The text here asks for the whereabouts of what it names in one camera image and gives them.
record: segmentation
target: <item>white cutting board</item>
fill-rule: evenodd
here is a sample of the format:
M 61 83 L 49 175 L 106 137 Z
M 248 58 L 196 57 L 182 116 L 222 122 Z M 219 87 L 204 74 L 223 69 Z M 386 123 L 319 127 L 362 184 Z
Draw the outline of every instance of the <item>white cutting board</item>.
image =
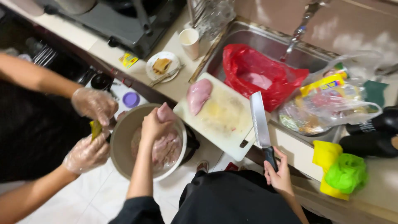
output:
M 250 102 L 209 73 L 200 75 L 198 81 L 201 79 L 208 79 L 213 84 L 211 96 L 202 110 L 193 116 L 184 96 L 173 111 L 236 161 L 241 161 L 256 140 L 253 137 L 244 148 L 240 147 L 253 128 Z

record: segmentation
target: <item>faucet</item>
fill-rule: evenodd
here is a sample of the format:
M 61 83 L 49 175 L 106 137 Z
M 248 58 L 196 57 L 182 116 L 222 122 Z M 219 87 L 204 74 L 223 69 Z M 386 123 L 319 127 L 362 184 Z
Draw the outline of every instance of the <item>faucet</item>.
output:
M 285 54 L 280 58 L 281 62 L 285 62 L 290 53 L 292 53 L 293 48 L 296 44 L 302 39 L 305 31 L 307 29 L 307 24 L 310 19 L 315 15 L 315 13 L 322 7 L 329 3 L 331 0 L 311 0 L 305 6 L 305 12 L 301 21 L 301 24 L 298 28 L 294 31 L 292 39 L 287 47 Z

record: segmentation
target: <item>stainless steel sink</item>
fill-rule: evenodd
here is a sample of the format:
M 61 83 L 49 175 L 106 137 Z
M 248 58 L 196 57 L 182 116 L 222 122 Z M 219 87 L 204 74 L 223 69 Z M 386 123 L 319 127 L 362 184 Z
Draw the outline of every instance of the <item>stainless steel sink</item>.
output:
M 271 32 L 264 31 L 243 22 L 233 22 L 199 74 L 208 72 L 219 80 L 224 81 L 225 73 L 222 67 L 222 52 L 224 47 L 231 43 L 247 44 L 267 57 L 278 60 L 283 53 L 285 53 L 289 39 L 284 39 Z M 310 73 L 313 73 L 324 68 L 330 60 L 332 60 L 332 58 L 325 54 L 297 46 L 290 54 L 286 64 L 297 69 L 309 69 Z M 313 146 L 312 141 L 314 140 L 338 142 L 343 130 L 343 127 L 337 126 L 315 136 L 302 136 L 278 123 L 277 110 L 275 110 L 272 115 L 271 124 L 311 147 Z

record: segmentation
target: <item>beige bowl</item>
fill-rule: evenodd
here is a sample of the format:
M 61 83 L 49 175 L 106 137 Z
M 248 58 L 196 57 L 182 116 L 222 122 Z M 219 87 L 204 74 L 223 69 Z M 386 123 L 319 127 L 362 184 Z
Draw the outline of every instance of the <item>beige bowl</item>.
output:
M 144 117 L 148 115 L 153 108 L 160 107 L 160 104 L 143 104 L 129 110 L 120 121 L 117 122 L 111 136 L 111 159 L 117 171 L 130 180 L 133 172 L 134 163 L 131 155 L 131 140 L 137 128 L 142 125 Z M 177 162 L 168 169 L 155 172 L 153 181 L 160 181 L 170 175 L 181 163 L 187 147 L 187 132 L 183 122 L 177 118 L 174 128 L 182 139 L 182 150 Z

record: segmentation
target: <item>yellow cloth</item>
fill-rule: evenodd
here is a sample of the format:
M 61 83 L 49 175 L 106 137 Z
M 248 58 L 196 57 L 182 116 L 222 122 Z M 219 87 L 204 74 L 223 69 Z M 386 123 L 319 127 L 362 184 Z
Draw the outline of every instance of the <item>yellow cloth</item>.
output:
M 349 195 L 341 193 L 339 189 L 331 187 L 325 181 L 325 174 L 329 171 L 329 167 L 337 160 L 339 155 L 343 153 L 343 148 L 339 144 L 318 140 L 313 141 L 313 144 L 314 157 L 312 158 L 312 163 L 322 167 L 324 172 L 320 191 L 335 198 L 348 200 Z

